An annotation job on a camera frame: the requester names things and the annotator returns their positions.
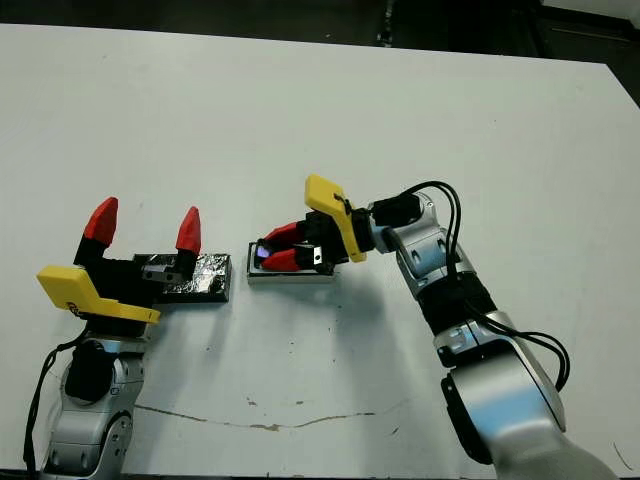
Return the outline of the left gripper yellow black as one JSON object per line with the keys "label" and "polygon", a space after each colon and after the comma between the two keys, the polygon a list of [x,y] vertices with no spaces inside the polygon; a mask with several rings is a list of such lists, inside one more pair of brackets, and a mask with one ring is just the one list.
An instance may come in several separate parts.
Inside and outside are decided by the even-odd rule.
{"label": "left gripper yellow black", "polygon": [[74,257],[74,265],[48,265],[37,280],[53,305],[116,335],[139,336],[159,321],[154,308],[166,287],[192,278],[201,251],[199,209],[187,211],[178,231],[174,267],[148,270],[134,260],[103,257],[117,226],[119,201],[108,197],[90,216]]}

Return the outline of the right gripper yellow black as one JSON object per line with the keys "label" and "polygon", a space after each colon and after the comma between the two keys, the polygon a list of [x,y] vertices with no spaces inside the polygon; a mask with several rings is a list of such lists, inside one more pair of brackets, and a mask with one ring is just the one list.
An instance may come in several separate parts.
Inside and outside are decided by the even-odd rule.
{"label": "right gripper yellow black", "polygon": [[336,265],[367,259],[374,248],[369,227],[369,211],[354,208],[342,187],[316,174],[305,180],[304,220],[274,228],[263,240],[272,245],[295,245],[274,251],[262,260],[269,271],[302,271],[314,268],[331,274]]}

